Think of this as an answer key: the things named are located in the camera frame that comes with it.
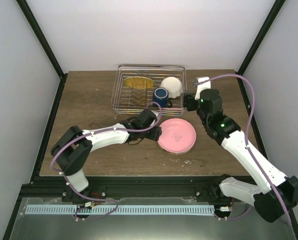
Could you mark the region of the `round woven bamboo tray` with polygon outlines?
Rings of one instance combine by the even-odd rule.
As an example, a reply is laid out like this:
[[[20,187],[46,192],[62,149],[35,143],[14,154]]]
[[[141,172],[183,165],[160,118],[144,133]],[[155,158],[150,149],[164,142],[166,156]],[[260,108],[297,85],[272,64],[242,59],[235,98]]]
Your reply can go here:
[[[145,90],[154,86],[154,81],[143,76],[132,76],[124,79],[124,84],[132,89]]]

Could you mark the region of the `white scalloped bowl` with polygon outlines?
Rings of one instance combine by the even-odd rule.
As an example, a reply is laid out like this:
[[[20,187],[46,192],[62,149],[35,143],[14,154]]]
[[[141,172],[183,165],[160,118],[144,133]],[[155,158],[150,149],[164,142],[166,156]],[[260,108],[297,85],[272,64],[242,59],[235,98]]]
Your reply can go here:
[[[166,77],[160,87],[167,90],[168,97],[171,99],[177,98],[183,93],[181,80],[173,76]]]

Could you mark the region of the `pink plate with woven pattern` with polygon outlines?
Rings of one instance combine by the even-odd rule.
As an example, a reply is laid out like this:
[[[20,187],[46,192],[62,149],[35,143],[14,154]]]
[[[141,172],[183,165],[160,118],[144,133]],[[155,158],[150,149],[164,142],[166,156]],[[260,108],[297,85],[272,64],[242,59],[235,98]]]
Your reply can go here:
[[[172,154],[184,154],[192,149],[196,141],[196,130],[191,123],[181,118],[165,120],[158,145]]]

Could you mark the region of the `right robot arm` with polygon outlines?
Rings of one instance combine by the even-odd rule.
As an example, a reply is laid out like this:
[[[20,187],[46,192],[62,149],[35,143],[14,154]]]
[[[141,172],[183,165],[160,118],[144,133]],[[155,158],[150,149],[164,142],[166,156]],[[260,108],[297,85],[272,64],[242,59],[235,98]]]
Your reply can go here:
[[[255,181],[249,184],[224,174],[211,188],[214,200],[221,202],[229,197],[243,201],[269,223],[297,206],[298,178],[287,177],[246,139],[240,126],[223,113],[218,90],[204,89],[199,97],[186,93],[183,105],[197,113],[207,135],[234,156]]]

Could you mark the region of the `dark blue mug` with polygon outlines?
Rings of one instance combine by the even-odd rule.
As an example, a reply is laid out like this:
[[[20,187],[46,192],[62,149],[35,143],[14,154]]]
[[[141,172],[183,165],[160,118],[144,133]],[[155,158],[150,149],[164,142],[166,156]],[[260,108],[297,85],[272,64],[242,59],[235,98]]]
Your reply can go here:
[[[171,108],[172,101],[169,99],[168,91],[162,87],[157,88],[153,93],[152,101],[154,102],[154,106],[158,107],[156,103],[158,103],[161,108]]]

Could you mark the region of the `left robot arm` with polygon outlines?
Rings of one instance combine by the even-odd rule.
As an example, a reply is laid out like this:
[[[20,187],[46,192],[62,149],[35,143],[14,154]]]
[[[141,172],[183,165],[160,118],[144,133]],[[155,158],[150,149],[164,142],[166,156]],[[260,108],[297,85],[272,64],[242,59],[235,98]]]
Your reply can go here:
[[[73,196],[80,202],[87,201],[91,196],[89,182],[83,166],[89,154],[95,150],[117,144],[129,144],[133,141],[148,139],[158,141],[162,134],[157,124],[161,113],[143,110],[139,115],[105,128],[82,130],[78,126],[70,127],[51,149],[56,169],[63,173],[69,186],[73,187]]]

